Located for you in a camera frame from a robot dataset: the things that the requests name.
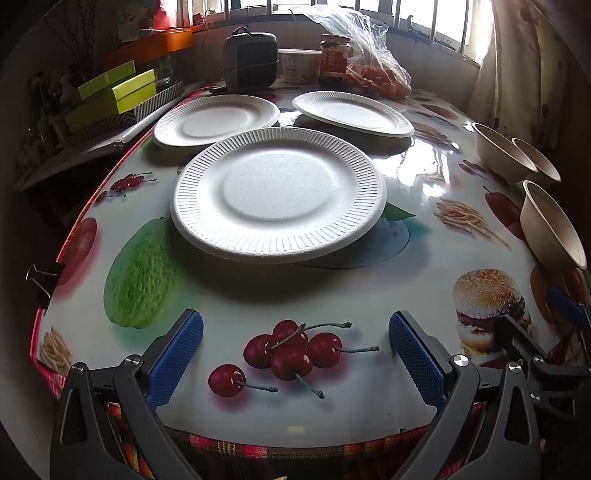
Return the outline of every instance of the green fruit print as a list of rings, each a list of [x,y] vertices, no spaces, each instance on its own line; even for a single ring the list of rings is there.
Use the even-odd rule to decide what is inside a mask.
[[[137,329],[153,325],[177,290],[170,218],[151,220],[121,249],[107,275],[103,302],[109,320]]]

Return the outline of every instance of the cherry stem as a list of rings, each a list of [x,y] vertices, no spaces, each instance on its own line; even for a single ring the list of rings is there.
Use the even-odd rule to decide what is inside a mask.
[[[324,394],[322,393],[322,390],[316,390],[314,387],[312,387],[306,380],[304,380],[302,377],[300,377],[300,374],[298,372],[294,372],[296,375],[296,378],[302,382],[306,387],[308,387],[308,390],[310,390],[314,395],[316,395],[318,398],[324,398]]]
[[[271,393],[279,392],[277,387],[262,387],[260,385],[251,385],[250,383],[240,382],[240,381],[237,381],[236,383],[238,385],[242,385],[243,387],[256,388],[257,390],[265,390],[265,391],[271,392]]]
[[[343,353],[378,352],[379,347],[378,346],[369,346],[367,348],[341,348],[341,347],[336,346],[335,350],[338,350],[339,352],[343,352]]]
[[[291,338],[295,337],[298,333],[305,332],[307,330],[311,330],[312,328],[318,328],[318,327],[351,328],[352,325],[353,324],[351,322],[344,322],[344,323],[318,323],[316,325],[311,325],[311,326],[307,327],[305,323],[302,323],[298,328],[296,328],[293,331],[293,333],[291,335],[285,337],[281,342],[276,343],[275,345],[273,345],[271,348],[269,348],[269,350],[273,350],[273,349],[277,348],[278,346],[283,345],[288,340],[290,340]]]
[[[286,343],[288,340],[290,340],[291,338],[295,337],[296,335],[298,335],[299,333],[303,332],[306,329],[306,324],[302,323],[298,328],[296,328],[290,335],[288,335],[287,337],[285,337],[281,342],[276,343],[275,345],[273,345],[271,348],[269,348],[269,350],[274,350],[275,348],[277,348],[278,346],[283,345],[284,343]]]
[[[338,328],[351,328],[353,324],[351,322],[344,322],[344,323],[319,323],[318,325],[311,325],[309,327],[304,328],[304,332],[306,330],[312,330],[312,328],[318,327],[338,327]]]

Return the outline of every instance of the hamburger print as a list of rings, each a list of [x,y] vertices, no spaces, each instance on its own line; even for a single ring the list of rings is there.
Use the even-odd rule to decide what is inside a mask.
[[[494,363],[505,356],[493,335],[500,315],[509,314],[531,333],[525,300],[515,281],[501,270],[486,268],[464,273],[453,286],[452,296],[462,350],[475,365],[502,366]]]

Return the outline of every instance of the plastic bag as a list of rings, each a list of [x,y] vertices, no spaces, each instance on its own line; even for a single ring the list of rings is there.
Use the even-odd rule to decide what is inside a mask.
[[[347,81],[378,91],[388,98],[409,96],[410,75],[386,47],[388,26],[363,13],[332,5],[315,5],[303,14],[333,35],[351,39],[352,57],[347,64]]]

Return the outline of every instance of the paper bowl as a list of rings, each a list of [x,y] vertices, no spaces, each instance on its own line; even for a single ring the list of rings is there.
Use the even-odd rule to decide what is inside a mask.
[[[294,48],[280,48],[281,68],[286,82],[289,83],[318,83],[320,75],[320,50],[297,50]]]
[[[505,180],[521,181],[538,171],[535,164],[511,140],[486,125],[474,124],[476,152],[480,159]]]
[[[537,183],[540,187],[547,189],[553,183],[561,181],[560,173],[554,168],[550,160],[542,155],[536,148],[532,147],[529,143],[514,138],[511,140],[513,144],[519,148],[530,160],[535,163],[538,168],[536,173],[530,173],[526,177],[527,180],[531,180]]]
[[[523,186],[521,229],[534,255],[553,273],[573,268],[585,270],[587,258],[583,244],[562,208],[532,181],[524,181]]]

